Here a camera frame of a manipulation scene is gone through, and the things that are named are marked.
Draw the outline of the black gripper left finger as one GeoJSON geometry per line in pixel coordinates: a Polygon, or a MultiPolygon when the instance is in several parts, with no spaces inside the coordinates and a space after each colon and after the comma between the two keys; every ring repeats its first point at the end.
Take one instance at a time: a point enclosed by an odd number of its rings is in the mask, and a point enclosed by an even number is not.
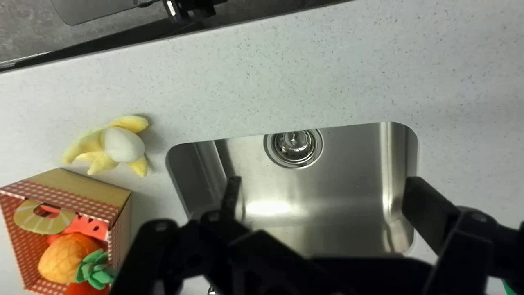
{"type": "Polygon", "coordinates": [[[241,177],[229,177],[218,209],[179,226],[141,226],[111,295],[180,295],[183,282],[205,277],[219,295],[305,295],[303,259],[264,231],[234,219],[241,177]]]}

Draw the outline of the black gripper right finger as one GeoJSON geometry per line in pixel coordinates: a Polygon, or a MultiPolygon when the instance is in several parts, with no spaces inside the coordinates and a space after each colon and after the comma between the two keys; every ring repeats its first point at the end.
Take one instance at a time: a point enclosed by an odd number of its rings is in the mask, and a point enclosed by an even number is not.
{"type": "Polygon", "coordinates": [[[506,295],[524,295],[522,226],[454,205],[423,177],[406,178],[401,211],[437,254],[423,295],[485,295],[490,277],[506,295]]]}

